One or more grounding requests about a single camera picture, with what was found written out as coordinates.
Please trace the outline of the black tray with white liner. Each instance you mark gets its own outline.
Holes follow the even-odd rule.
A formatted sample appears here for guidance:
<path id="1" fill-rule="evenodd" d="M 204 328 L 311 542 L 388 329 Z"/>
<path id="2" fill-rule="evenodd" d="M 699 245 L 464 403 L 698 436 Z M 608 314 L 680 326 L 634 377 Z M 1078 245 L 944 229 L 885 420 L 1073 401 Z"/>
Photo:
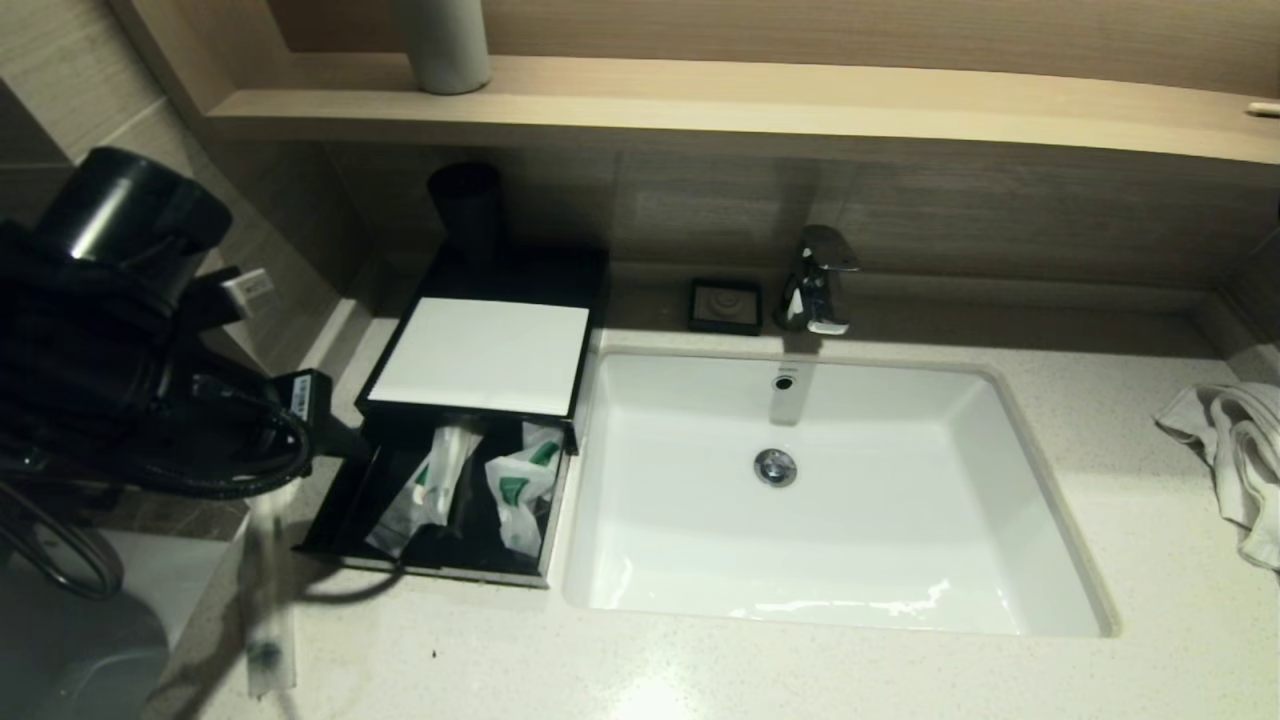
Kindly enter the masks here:
<path id="1" fill-rule="evenodd" d="M 347 462 L 301 541 L 300 552 L 344 568 L 545 587 L 561 486 L 576 446 L 568 424 L 530 421 L 562 428 L 564 450 L 553 495 L 535 505 L 541 530 L 540 555 L 530 559 L 512 552 L 500 541 L 497 503 L 486 483 L 485 464 L 494 457 L 516 455 L 522 448 L 524 421 L 495 419 L 481 427 L 483 441 L 457 486 L 448 524 L 419 529 L 398 559 L 370 547 L 365 537 L 426 457 L 435 432 L 429 425 L 411 430 L 407 439 L 380 442 L 370 462 Z"/>

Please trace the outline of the black cup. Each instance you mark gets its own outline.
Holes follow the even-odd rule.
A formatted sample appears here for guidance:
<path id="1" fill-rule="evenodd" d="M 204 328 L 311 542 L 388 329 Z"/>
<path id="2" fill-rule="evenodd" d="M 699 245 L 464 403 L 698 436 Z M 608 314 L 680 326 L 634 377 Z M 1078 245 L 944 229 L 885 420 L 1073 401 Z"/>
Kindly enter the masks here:
<path id="1" fill-rule="evenodd" d="M 428 178 L 445 242 L 476 266 L 494 266 L 507 245 L 502 176 L 490 164 L 462 161 Z"/>

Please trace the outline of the white crumpled towel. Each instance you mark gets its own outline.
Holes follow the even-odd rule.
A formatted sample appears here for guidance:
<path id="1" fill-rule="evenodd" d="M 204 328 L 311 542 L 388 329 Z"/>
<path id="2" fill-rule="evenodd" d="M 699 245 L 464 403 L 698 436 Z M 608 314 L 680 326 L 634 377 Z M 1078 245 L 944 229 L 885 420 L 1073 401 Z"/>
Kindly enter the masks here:
<path id="1" fill-rule="evenodd" d="M 1155 424 L 1210 468 L 1236 552 L 1280 575 L 1280 386 L 1242 382 L 1180 391 Z"/>

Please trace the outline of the light wooden wall shelf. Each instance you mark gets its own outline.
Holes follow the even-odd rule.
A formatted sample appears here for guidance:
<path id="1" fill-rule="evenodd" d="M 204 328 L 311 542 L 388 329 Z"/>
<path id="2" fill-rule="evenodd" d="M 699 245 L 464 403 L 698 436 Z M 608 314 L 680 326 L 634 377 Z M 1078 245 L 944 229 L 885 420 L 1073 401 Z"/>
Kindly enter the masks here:
<path id="1" fill-rule="evenodd" d="M 434 96 L 389 54 L 301 54 L 206 114 L 230 136 L 429 145 L 600 143 L 840 158 L 864 138 L 1019 143 L 1280 165 L 1252 97 L 1053 76 L 495 56 Z"/>

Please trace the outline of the long clear toothbrush packet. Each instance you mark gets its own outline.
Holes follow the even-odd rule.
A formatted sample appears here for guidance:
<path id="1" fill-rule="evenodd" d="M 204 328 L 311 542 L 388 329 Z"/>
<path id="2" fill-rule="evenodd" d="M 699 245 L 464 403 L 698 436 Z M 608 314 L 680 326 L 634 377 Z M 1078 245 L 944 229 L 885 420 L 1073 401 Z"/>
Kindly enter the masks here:
<path id="1" fill-rule="evenodd" d="M 426 525 L 445 527 L 457 486 L 484 432 L 477 421 L 438 427 L 426 457 L 410 475 L 410 534 Z"/>

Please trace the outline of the small clear green-label packet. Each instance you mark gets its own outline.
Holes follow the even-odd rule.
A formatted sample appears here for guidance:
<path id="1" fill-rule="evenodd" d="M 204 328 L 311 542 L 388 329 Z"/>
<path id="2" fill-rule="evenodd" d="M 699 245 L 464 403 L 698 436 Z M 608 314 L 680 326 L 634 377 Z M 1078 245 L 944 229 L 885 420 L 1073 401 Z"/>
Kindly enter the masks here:
<path id="1" fill-rule="evenodd" d="M 494 457 L 485 464 L 486 483 L 495 500 L 503 546 L 536 559 L 541 530 L 535 515 L 538 501 L 549 500 L 556 488 L 561 447 L 544 442 L 521 454 Z"/>

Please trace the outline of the grey cylindrical cup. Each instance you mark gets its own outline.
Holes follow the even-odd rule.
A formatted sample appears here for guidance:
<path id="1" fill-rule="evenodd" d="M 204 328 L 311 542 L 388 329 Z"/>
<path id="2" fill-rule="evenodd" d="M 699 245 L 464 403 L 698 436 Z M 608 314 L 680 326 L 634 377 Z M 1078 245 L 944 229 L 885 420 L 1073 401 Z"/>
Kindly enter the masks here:
<path id="1" fill-rule="evenodd" d="M 457 96 L 492 81 L 483 0 L 390 0 L 417 87 Z"/>

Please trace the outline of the black amenity box housing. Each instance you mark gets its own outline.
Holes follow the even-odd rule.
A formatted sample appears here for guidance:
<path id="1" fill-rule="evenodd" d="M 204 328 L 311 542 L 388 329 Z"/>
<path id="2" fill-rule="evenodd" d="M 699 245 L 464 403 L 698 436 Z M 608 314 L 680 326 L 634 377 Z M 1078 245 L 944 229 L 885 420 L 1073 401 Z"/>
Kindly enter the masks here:
<path id="1" fill-rule="evenodd" d="M 596 350 L 604 325 L 608 295 L 607 258 L 590 249 L 526 249 L 511 263 L 490 269 L 471 266 L 463 255 L 443 249 L 431 261 L 428 272 L 415 287 L 396 323 L 387 346 L 381 351 L 370 377 L 356 398 L 362 415 L 362 428 L 370 438 L 380 442 L 407 439 L 411 430 L 421 427 L 434 429 L 445 424 L 477 421 L 488 424 L 495 419 L 512 418 L 534 423 L 564 423 L 573 430 L 577 448 L 577 429 L 581 421 L 580 398 L 588 382 L 591 354 Z M 413 306 L 420 299 L 471 299 L 515 304 L 543 304 L 589 310 L 588 337 L 579 360 L 579 374 L 566 416 L 545 416 L 526 413 L 507 413 L 466 407 L 443 407 L 398 402 L 378 402 L 369 398 L 369 391 L 383 369 L 390 350 L 401 337 Z"/>

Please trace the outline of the chrome faucet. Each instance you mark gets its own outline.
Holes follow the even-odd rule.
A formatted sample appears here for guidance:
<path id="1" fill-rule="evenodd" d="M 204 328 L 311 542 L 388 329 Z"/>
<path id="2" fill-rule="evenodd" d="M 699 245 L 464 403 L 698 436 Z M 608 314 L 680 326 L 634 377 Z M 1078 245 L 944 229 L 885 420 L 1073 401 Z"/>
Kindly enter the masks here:
<path id="1" fill-rule="evenodd" d="M 861 260 L 838 229 L 819 224 L 804 227 L 774 310 L 778 327 L 788 333 L 845 334 L 849 319 L 844 304 L 837 300 L 841 277 L 861 270 Z"/>

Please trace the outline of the black square soap dish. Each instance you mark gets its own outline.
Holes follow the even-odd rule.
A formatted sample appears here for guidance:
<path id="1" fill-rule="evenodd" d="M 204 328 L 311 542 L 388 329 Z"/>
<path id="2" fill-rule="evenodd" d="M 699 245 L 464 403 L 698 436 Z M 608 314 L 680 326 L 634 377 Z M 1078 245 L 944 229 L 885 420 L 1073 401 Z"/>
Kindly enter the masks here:
<path id="1" fill-rule="evenodd" d="M 755 337 L 762 333 L 762 288 L 755 282 L 694 278 L 687 328 L 696 333 Z"/>

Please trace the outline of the white ceramic sink basin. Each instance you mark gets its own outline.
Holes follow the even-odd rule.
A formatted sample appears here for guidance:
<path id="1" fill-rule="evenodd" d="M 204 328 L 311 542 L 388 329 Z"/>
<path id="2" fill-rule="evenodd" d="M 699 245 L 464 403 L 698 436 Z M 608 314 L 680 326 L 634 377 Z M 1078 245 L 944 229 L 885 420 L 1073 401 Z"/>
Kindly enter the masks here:
<path id="1" fill-rule="evenodd" d="M 995 379 L 611 354 L 564 594 L 580 607 L 928 632 L 1114 632 Z M 785 488 L 754 457 L 797 464 Z"/>

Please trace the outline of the clear green-print packet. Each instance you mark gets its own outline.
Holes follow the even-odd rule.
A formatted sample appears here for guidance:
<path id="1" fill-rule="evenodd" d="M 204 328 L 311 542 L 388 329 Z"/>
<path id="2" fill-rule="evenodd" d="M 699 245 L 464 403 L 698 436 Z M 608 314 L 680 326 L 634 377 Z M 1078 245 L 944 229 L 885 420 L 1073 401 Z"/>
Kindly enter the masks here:
<path id="1" fill-rule="evenodd" d="M 563 429 L 524 421 L 521 430 L 522 448 L 515 457 L 552 473 L 558 471 L 564 450 Z"/>

